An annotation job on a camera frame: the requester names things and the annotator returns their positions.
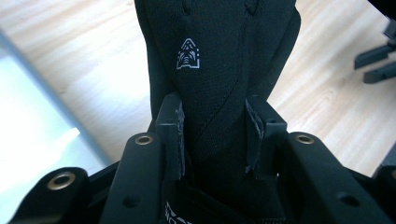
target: white printed logo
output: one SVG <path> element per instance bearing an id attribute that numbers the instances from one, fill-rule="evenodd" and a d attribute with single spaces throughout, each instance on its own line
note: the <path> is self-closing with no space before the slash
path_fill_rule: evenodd
<path id="1" fill-rule="evenodd" d="M 187 38 L 177 54 L 177 70 L 182 67 L 199 68 L 199 49 Z"/>
<path id="2" fill-rule="evenodd" d="M 181 217 L 178 217 L 176 213 L 172 211 L 171 206 L 169 205 L 169 202 L 166 202 L 165 206 L 165 218 L 167 223 L 169 224 L 192 224 L 186 220 L 184 220 Z"/>

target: black plastic mount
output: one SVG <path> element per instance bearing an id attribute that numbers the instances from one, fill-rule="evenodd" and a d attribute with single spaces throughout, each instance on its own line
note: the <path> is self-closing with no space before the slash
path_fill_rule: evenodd
<path id="1" fill-rule="evenodd" d="M 355 59 L 355 69 L 387 59 L 389 54 L 396 51 L 396 20 L 390 19 L 384 35 L 389 38 L 388 44 L 358 55 Z M 396 77 L 396 63 L 388 63 L 364 73 L 363 82 L 372 84 L 391 77 Z"/>
<path id="2" fill-rule="evenodd" d="M 80 168 L 45 175 L 24 198 L 10 223 L 166 221 L 163 183 L 181 174 L 182 119 L 176 95 L 164 103 L 164 111 L 169 113 L 163 113 L 166 116 L 157 122 L 164 126 L 159 127 L 164 128 L 158 131 L 161 137 L 156 133 L 131 137 L 120 162 L 90 177 Z M 373 178 L 350 171 L 315 136 L 287 133 L 286 122 L 261 97 L 248 97 L 247 103 L 252 119 L 249 141 L 251 146 L 259 146 L 258 150 L 249 149 L 254 159 L 251 164 L 256 165 L 250 171 L 258 179 L 278 175 L 277 193 L 289 223 L 396 222 L 396 166 L 382 165 Z M 262 123 L 259 129 L 257 122 Z M 172 172 L 166 176 L 168 169 Z M 176 195 L 181 196 L 196 205 L 194 197 Z M 208 214 L 218 217 L 214 210 Z"/>

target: black glove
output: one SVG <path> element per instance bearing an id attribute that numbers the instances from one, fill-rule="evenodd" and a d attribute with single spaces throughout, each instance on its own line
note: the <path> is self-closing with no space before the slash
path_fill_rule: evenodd
<path id="1" fill-rule="evenodd" d="M 250 219 L 283 218 L 276 177 L 247 173 L 245 102 L 268 98 L 294 46 L 293 0 L 135 0 L 151 113 L 178 91 L 189 183 Z"/>

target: wooden floor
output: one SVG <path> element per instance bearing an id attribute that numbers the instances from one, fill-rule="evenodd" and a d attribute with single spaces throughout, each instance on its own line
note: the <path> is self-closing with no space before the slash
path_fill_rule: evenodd
<path id="1" fill-rule="evenodd" d="M 363 84 L 353 60 L 385 44 L 388 20 L 364 0 L 298 0 L 297 8 L 301 32 L 269 101 L 290 132 L 320 137 L 345 166 L 370 175 L 396 140 L 396 78 Z M 0 28 L 111 160 L 147 129 L 134 1 L 1 0 Z"/>

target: black plastic bracket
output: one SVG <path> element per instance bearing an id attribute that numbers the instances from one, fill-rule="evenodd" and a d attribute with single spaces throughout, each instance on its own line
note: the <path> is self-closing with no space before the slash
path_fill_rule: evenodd
<path id="1" fill-rule="evenodd" d="M 42 177 L 10 223 L 79 223 L 90 199 L 87 172 L 68 167 Z"/>
<path id="2" fill-rule="evenodd" d="M 247 108 L 247 169 L 258 179 L 275 175 L 276 147 L 283 144 L 288 124 L 264 100 L 254 95 L 246 100 Z"/>
<path id="3" fill-rule="evenodd" d="M 355 69 L 387 59 L 389 54 L 396 51 L 396 20 L 390 19 L 384 35 L 389 38 L 388 44 L 358 55 L 355 59 Z M 372 84 L 391 77 L 396 77 L 396 63 L 389 63 L 364 73 L 363 82 Z"/>
<path id="4" fill-rule="evenodd" d="M 165 180 L 179 180 L 185 174 L 183 126 L 180 96 L 175 92 L 166 95 L 155 123 L 155 133 L 161 137 L 166 151 Z"/>
<path id="5" fill-rule="evenodd" d="M 155 133 L 131 137 L 107 197 L 100 223 L 158 223 L 163 213 L 164 152 Z"/>
<path id="6" fill-rule="evenodd" d="M 392 223 L 314 135 L 290 133 L 281 157 L 278 193 L 290 223 Z"/>

